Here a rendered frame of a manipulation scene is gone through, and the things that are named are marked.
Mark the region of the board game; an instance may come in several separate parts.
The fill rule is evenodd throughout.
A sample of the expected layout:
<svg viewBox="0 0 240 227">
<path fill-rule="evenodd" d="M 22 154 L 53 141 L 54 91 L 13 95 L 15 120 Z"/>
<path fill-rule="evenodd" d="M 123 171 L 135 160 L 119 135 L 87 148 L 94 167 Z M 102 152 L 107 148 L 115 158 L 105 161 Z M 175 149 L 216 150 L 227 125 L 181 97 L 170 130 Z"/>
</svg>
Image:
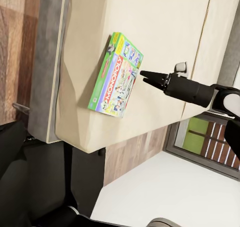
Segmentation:
<svg viewBox="0 0 240 227">
<path fill-rule="evenodd" d="M 113 32 L 88 108 L 123 118 L 144 55 Z"/>
</svg>

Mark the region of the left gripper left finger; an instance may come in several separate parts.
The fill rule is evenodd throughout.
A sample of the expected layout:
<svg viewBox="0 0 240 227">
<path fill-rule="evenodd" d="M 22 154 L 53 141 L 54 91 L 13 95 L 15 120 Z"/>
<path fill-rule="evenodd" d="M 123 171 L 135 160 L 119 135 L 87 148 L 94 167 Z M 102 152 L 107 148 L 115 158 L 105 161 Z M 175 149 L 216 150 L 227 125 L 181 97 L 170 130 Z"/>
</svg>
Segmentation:
<svg viewBox="0 0 240 227">
<path fill-rule="evenodd" d="M 0 180 L 26 139 L 22 120 L 0 125 Z"/>
</svg>

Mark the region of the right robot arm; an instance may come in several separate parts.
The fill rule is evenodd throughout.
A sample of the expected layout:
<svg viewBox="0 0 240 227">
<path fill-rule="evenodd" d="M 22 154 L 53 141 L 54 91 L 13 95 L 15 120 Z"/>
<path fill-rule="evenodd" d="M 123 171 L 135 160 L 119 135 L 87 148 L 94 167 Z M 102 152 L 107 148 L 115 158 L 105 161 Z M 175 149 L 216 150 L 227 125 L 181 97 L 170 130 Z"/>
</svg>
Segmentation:
<svg viewBox="0 0 240 227">
<path fill-rule="evenodd" d="M 142 70 L 140 75 L 145 77 L 144 82 L 162 90 L 165 95 L 205 108 L 211 102 L 216 89 L 218 93 L 213 101 L 212 109 L 225 113 L 227 117 L 240 122 L 240 90 L 216 83 L 207 86 L 187 79 L 189 77 L 187 61 L 177 63 L 174 73 L 169 75 L 145 70 Z"/>
</svg>

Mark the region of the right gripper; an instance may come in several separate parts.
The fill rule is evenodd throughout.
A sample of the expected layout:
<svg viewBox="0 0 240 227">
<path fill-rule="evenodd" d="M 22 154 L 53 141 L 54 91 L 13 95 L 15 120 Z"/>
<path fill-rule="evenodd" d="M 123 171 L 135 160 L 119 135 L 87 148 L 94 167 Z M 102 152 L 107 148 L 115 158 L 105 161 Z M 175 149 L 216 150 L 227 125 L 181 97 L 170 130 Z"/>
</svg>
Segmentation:
<svg viewBox="0 0 240 227">
<path fill-rule="evenodd" d="M 200 83 L 178 76 L 177 73 L 164 74 L 142 70 L 143 81 L 162 90 L 165 95 L 193 103 Z"/>
</svg>

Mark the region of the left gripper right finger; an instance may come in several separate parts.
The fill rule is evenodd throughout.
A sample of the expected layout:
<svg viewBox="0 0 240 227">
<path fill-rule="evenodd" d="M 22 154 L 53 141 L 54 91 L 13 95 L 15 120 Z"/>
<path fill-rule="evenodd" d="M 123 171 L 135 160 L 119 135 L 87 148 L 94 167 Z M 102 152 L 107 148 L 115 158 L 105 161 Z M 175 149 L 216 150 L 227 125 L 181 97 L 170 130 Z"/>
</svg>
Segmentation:
<svg viewBox="0 0 240 227">
<path fill-rule="evenodd" d="M 227 122 L 224 138 L 240 160 L 240 122 L 230 119 Z"/>
</svg>

